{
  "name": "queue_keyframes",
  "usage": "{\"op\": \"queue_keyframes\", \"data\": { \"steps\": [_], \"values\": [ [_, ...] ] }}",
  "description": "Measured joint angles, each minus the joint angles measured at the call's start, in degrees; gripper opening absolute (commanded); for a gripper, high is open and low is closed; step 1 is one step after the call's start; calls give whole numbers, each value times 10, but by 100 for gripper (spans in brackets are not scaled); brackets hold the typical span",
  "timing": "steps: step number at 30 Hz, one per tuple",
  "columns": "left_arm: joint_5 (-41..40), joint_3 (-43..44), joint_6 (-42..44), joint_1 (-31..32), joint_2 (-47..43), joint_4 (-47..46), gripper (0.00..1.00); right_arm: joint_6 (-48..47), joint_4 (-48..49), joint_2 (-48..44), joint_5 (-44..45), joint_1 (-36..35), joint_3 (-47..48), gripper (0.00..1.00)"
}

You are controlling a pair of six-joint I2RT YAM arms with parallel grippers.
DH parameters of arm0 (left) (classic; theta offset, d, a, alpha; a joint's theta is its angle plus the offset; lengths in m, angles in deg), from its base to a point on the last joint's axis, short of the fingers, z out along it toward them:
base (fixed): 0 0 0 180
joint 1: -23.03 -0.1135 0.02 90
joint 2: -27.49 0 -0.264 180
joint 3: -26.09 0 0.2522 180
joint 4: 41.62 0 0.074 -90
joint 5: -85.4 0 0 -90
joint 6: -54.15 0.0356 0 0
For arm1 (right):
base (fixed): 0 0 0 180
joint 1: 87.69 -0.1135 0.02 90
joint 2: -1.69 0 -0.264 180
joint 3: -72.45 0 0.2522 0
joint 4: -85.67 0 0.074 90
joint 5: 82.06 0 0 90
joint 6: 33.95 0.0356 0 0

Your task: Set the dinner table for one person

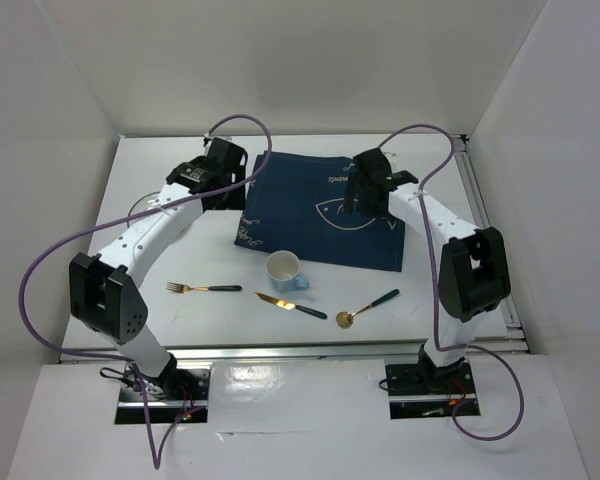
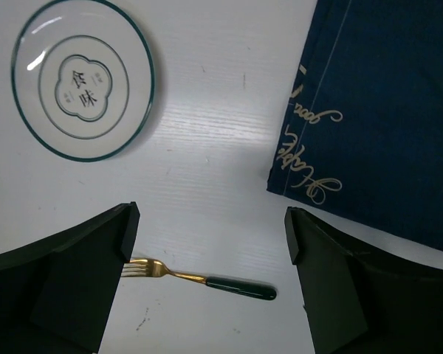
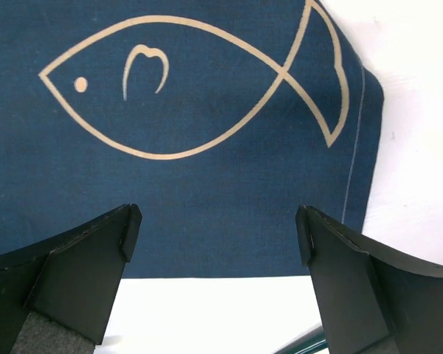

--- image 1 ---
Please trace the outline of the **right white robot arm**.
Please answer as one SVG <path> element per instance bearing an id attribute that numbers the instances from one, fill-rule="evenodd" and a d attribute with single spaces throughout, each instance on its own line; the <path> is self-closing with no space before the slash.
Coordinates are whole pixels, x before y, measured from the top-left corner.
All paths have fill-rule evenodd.
<path id="1" fill-rule="evenodd" d="M 434 321 L 418 352 L 416 379 L 424 390 L 440 391 L 463 364 L 479 325 L 511 293 L 503 236 L 460 218 L 408 171 L 394 172 L 378 148 L 354 156 L 353 163 L 344 211 L 392 217 L 427 242 Z"/>

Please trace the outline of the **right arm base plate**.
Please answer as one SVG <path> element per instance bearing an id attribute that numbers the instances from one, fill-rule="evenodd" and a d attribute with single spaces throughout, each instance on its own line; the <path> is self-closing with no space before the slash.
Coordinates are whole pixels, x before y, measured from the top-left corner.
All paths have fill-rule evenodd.
<path id="1" fill-rule="evenodd" d="M 480 407 L 470 364 L 464 362 L 456 373 L 442 380 L 425 381 L 415 364 L 388 364 L 378 387 L 387 393 L 390 418 L 432 419 L 480 416 Z"/>

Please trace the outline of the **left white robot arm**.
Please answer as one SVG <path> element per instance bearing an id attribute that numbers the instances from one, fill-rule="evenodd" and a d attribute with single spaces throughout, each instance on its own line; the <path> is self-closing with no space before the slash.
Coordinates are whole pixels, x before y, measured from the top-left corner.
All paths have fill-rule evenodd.
<path id="1" fill-rule="evenodd" d="M 147 326 L 139 287 L 166 248 L 203 214 L 204 201 L 192 196 L 244 180 L 246 161 L 242 147 L 212 139 L 203 155 L 171 171 L 146 217 L 95 255 L 80 253 L 70 262 L 72 316 L 135 361 L 143 389 L 156 399 L 180 397 L 190 377 Z"/>

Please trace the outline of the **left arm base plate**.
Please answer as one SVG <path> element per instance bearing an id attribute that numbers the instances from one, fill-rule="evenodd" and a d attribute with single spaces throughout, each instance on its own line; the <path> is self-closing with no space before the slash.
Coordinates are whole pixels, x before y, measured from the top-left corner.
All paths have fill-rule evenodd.
<path id="1" fill-rule="evenodd" d="M 120 384 L 114 423 L 116 425 L 140 425 L 145 422 L 140 385 L 132 368 L 122 371 L 100 370 L 103 378 L 117 380 Z M 211 382 L 209 364 L 193 364 L 185 369 L 184 380 L 173 389 L 164 390 L 146 380 L 149 418 L 152 424 L 171 424 L 178 416 L 182 422 L 202 424 L 208 421 L 208 398 Z"/>

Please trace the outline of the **blue fish placemat cloth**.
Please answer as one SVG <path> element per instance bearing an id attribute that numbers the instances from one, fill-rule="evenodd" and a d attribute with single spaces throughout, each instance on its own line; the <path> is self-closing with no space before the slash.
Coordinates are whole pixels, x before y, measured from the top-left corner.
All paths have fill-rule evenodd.
<path id="1" fill-rule="evenodd" d="M 275 152 L 247 190 L 234 244 L 299 259 L 399 272 L 405 225 L 344 211 L 347 157 L 312 157 Z"/>

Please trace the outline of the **white and blue mug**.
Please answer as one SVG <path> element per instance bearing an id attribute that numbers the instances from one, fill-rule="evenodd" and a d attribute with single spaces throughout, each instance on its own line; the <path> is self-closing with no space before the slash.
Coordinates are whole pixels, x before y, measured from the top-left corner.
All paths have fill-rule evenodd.
<path id="1" fill-rule="evenodd" d="M 266 273 L 276 292 L 306 291 L 310 287 L 309 280 L 301 273 L 299 258 L 290 251 L 271 253 L 266 261 Z"/>

